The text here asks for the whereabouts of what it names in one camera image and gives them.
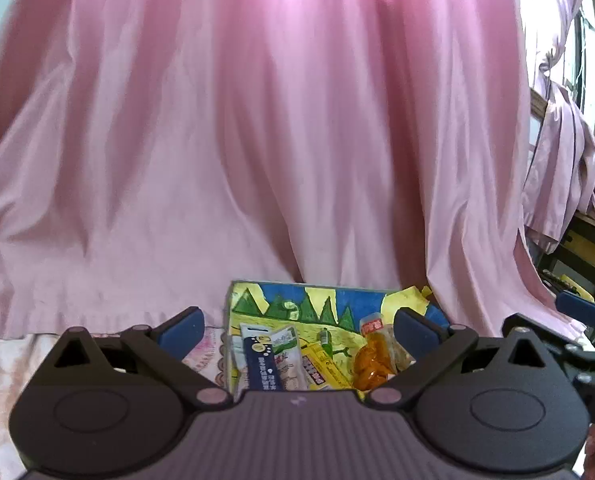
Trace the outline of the orange candy bag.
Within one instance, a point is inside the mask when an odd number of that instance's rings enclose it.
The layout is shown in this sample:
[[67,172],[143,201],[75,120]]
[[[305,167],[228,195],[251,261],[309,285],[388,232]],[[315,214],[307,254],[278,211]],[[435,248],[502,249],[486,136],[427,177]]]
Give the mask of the orange candy bag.
[[360,320],[365,343],[353,361],[353,387],[368,392],[381,387],[398,373],[416,363],[415,358],[396,340],[392,324],[381,313]]

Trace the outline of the dark blue snack bar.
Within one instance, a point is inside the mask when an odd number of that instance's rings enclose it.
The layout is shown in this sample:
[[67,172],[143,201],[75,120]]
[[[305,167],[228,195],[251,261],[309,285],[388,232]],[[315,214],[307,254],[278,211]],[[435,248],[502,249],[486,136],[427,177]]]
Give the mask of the dark blue snack bar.
[[246,363],[247,389],[282,391],[283,385],[276,368],[270,329],[262,325],[241,324],[240,332]]

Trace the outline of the yellow snack packet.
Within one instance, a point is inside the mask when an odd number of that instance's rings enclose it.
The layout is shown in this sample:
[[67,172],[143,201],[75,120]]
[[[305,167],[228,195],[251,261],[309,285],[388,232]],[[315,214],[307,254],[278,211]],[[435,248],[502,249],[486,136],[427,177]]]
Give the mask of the yellow snack packet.
[[352,389],[352,384],[348,382],[319,342],[306,344],[301,349],[301,355],[309,390]]

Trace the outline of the dark wooden shelf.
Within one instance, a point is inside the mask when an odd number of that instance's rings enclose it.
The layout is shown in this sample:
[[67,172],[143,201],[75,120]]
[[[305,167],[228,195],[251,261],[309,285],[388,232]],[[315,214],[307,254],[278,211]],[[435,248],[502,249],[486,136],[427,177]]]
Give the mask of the dark wooden shelf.
[[595,220],[577,212],[551,254],[540,257],[537,269],[553,273],[555,264],[563,263],[595,286]]

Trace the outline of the grey tray with colourful liner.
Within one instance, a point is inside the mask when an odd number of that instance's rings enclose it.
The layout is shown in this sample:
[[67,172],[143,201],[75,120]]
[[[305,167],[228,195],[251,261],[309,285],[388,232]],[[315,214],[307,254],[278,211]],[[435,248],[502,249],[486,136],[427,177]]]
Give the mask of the grey tray with colourful liner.
[[441,309],[427,297],[430,289],[408,287],[397,292],[303,284],[235,282],[228,299],[228,328],[224,331],[224,383],[234,396],[246,388],[246,363],[241,324],[262,325],[274,333],[291,325],[299,348],[319,342],[337,368],[352,382],[353,359],[363,345],[360,320],[381,313],[394,324],[396,312],[409,308],[429,321],[448,326]]

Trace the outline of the small tied pink curtain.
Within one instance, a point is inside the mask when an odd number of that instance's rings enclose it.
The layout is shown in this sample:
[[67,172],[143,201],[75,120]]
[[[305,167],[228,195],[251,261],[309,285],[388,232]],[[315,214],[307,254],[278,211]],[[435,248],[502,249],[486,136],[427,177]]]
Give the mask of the small tied pink curtain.
[[523,188],[527,237],[557,248],[574,215],[595,220],[595,136],[552,70],[583,0],[520,0],[529,88],[547,103]]

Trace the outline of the large pink curtain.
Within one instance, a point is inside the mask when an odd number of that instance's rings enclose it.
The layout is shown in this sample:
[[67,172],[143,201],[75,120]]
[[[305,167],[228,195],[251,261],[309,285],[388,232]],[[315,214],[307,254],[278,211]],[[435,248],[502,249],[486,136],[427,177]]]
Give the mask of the large pink curtain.
[[16,0],[0,35],[0,337],[229,284],[429,286],[574,338],[522,240],[517,0]]

